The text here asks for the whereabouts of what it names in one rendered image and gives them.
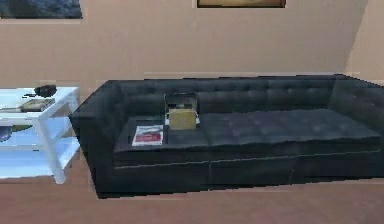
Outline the open yellow box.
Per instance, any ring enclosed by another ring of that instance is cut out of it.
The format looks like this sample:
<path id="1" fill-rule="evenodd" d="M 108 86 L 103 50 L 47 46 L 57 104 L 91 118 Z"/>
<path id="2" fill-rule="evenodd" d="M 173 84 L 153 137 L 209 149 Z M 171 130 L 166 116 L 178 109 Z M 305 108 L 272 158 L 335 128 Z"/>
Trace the open yellow box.
<path id="1" fill-rule="evenodd" d="M 197 126 L 197 97 L 194 93 L 164 96 L 165 119 L 171 130 L 191 130 Z"/>

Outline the yellow framed picture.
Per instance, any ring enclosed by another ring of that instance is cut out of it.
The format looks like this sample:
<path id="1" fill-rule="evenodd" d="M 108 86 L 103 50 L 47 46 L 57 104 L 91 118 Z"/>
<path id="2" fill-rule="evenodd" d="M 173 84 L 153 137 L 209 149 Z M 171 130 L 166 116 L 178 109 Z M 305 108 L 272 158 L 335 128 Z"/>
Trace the yellow framed picture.
<path id="1" fill-rule="evenodd" d="M 285 8 L 286 0 L 197 0 L 198 8 Z"/>

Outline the dark blue framed picture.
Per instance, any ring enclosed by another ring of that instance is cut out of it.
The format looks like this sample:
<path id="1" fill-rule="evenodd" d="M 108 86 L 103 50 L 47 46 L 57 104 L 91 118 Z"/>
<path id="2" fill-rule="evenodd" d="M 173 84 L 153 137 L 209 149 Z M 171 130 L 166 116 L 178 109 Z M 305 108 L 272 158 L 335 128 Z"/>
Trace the dark blue framed picture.
<path id="1" fill-rule="evenodd" d="M 1 19 L 82 19 L 80 0 L 0 0 Z"/>

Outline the olive flat book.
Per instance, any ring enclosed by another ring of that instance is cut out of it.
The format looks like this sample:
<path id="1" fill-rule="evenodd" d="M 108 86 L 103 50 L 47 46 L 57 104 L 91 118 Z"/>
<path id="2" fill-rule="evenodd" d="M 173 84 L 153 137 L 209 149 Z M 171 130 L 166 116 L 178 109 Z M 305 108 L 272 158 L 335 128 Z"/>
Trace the olive flat book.
<path id="1" fill-rule="evenodd" d="M 26 113 L 26 112 L 43 112 L 49 106 L 55 103 L 53 98 L 50 99 L 30 99 L 17 107 L 0 108 L 1 113 Z"/>

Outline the red and white magazine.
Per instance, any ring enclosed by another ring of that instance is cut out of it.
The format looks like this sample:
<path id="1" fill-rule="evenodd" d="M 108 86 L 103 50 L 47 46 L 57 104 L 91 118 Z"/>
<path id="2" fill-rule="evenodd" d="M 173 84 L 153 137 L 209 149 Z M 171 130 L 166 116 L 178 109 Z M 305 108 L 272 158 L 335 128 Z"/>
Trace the red and white magazine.
<path id="1" fill-rule="evenodd" d="M 163 143 L 163 126 L 137 126 L 132 140 L 133 146 L 161 145 Z"/>

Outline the white shelf table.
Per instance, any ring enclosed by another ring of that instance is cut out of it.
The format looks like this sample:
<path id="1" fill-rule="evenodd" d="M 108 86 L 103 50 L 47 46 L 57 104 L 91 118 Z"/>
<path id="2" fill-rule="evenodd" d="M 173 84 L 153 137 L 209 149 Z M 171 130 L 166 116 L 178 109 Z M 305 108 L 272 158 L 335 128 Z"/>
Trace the white shelf table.
<path id="1" fill-rule="evenodd" d="M 57 184 L 65 182 L 65 167 L 79 143 L 76 137 L 65 137 L 72 128 L 68 116 L 54 114 L 64 106 L 74 112 L 78 91 L 78 87 L 58 87 L 55 103 L 43 112 L 0 112 L 0 127 L 28 126 L 0 141 L 0 179 L 53 176 Z"/>

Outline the small black object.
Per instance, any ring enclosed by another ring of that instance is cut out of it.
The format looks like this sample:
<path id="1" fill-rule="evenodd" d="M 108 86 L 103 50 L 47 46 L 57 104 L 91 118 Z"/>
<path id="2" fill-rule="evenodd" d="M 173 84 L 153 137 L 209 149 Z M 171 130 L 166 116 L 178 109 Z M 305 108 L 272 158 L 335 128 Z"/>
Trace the small black object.
<path id="1" fill-rule="evenodd" d="M 54 84 L 49 84 L 49 85 L 36 87 L 34 89 L 34 92 L 27 93 L 27 96 L 30 96 L 30 97 L 40 96 L 40 97 L 47 98 L 47 97 L 52 97 L 56 92 L 57 92 L 57 86 Z"/>

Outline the dark blue tufted sofa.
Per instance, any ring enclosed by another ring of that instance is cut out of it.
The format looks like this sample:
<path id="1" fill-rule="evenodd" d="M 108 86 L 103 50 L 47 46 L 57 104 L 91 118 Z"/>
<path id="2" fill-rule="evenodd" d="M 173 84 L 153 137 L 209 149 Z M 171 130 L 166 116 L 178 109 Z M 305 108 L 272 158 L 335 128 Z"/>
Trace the dark blue tufted sofa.
<path id="1" fill-rule="evenodd" d="M 134 146 L 177 94 L 197 127 Z M 100 198 L 384 178 L 384 87 L 343 74 L 110 80 L 70 121 Z"/>

